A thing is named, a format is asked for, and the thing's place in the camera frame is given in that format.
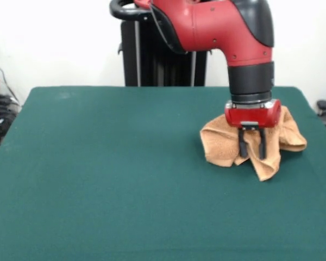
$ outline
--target white wall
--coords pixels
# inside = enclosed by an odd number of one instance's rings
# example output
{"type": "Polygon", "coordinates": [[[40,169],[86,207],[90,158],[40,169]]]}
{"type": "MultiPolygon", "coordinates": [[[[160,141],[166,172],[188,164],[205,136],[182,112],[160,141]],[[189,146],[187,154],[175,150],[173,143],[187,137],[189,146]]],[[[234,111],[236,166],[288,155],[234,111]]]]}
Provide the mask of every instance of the white wall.
{"type": "MultiPolygon", "coordinates": [[[[326,0],[269,0],[275,84],[326,98],[326,0]]],[[[0,0],[0,65],[21,100],[50,85],[124,84],[120,21],[109,0],[0,0]]],[[[209,58],[206,84],[228,85],[224,56],[209,58]]]]}

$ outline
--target table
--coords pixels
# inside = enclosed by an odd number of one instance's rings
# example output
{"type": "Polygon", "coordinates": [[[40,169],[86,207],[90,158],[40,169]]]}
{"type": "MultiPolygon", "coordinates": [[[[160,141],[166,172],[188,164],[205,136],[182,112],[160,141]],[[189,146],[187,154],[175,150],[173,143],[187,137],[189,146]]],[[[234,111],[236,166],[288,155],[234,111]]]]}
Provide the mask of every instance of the table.
{"type": "Polygon", "coordinates": [[[326,128],[273,96],[308,147],[261,183],[205,161],[227,88],[32,90],[0,147],[0,261],[326,260],[326,128]]]}

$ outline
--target brown towel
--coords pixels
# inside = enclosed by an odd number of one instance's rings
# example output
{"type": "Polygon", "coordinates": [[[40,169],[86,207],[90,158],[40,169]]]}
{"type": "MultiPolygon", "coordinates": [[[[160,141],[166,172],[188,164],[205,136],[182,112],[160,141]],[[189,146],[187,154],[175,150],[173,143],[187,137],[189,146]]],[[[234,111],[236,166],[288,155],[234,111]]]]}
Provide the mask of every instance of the brown towel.
{"type": "Polygon", "coordinates": [[[221,167],[240,165],[250,159],[260,181],[272,178],[279,170],[280,150],[302,151],[307,141],[300,134],[298,126],[287,107],[281,107],[279,123],[265,129],[267,158],[259,159],[260,136],[256,130],[246,130],[248,158],[239,155],[238,129],[228,125],[223,115],[207,123],[200,132],[206,160],[221,167]]]}

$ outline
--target red robot arm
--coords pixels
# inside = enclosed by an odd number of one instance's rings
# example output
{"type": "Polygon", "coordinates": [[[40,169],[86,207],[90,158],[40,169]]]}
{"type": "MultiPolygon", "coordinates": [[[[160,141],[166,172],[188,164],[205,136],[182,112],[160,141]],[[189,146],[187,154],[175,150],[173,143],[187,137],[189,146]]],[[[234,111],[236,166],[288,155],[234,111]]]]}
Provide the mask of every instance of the red robot arm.
{"type": "Polygon", "coordinates": [[[273,22],[266,0],[135,0],[150,8],[163,39],[177,53],[220,49],[227,60],[231,100],[225,116],[238,128],[240,152],[247,156],[243,131],[262,137],[259,157],[266,157],[264,128],[274,127],[281,104],[274,85],[273,22]]]}

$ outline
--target black cable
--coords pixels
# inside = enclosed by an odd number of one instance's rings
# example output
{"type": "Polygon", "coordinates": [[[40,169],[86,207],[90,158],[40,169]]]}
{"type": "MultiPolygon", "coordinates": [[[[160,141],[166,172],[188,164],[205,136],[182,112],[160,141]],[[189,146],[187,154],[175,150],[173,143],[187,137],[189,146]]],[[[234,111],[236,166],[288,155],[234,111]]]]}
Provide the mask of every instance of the black cable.
{"type": "Polygon", "coordinates": [[[0,67],[0,71],[1,71],[2,78],[4,79],[4,83],[6,84],[7,89],[10,91],[10,93],[12,94],[12,96],[13,96],[17,101],[19,101],[18,98],[17,98],[17,96],[15,95],[15,93],[11,90],[10,86],[8,85],[7,80],[6,80],[6,76],[5,76],[5,72],[4,72],[4,70],[1,69],[1,67],[0,67]]]}

